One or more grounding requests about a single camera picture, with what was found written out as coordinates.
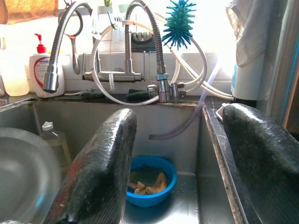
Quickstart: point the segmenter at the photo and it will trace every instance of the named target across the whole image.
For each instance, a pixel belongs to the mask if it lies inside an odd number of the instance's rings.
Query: green sponge
[[[140,91],[140,90],[133,90],[130,89],[129,93],[127,95],[127,99],[133,100],[133,99],[150,99],[150,93],[148,91]]]

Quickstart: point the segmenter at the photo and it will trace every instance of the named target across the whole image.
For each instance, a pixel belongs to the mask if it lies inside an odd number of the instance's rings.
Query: towel
[[[274,0],[233,0],[226,8],[238,39],[236,60],[245,67],[261,55],[267,45]]]
[[[58,0],[0,0],[0,24],[14,24],[57,15]]]

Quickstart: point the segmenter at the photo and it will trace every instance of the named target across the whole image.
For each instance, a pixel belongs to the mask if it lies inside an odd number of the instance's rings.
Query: plastic bowl
[[[136,195],[127,192],[127,201],[139,207],[150,207],[160,204],[167,198],[177,182],[178,175],[176,169],[168,160],[157,156],[139,156],[133,158],[131,171],[141,169],[143,165],[161,168],[166,175],[167,188],[153,195]]]

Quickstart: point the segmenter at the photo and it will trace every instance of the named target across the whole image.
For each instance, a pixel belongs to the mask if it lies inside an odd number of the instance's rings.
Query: kitchen sink
[[[203,115],[171,140],[149,140],[149,134],[165,133],[184,122],[193,104],[131,107],[137,114],[133,156],[155,155],[170,160],[178,181],[161,204],[140,208],[127,202],[123,224],[234,224],[212,140]],[[113,112],[127,108],[112,103],[68,100],[33,100],[0,109],[0,127],[14,127],[39,135],[41,125],[52,121],[65,133],[71,157],[85,146]]]

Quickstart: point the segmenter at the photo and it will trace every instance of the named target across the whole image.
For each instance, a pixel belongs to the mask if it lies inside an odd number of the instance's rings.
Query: blue bottle brush
[[[188,3],[188,1],[189,0],[179,0],[178,3],[176,3],[171,0],[174,6],[167,7],[172,11],[167,13],[170,17],[166,18],[167,23],[165,26],[168,28],[165,29],[164,32],[168,32],[168,34],[163,36],[162,41],[168,39],[165,45],[171,42],[171,48],[177,46],[179,49],[182,45],[187,48],[186,42],[191,44],[190,38],[192,37],[192,34],[190,33],[190,30],[193,28],[190,24],[194,22],[190,20],[190,18],[195,16],[191,15],[190,12],[196,10],[190,8],[196,4]]]

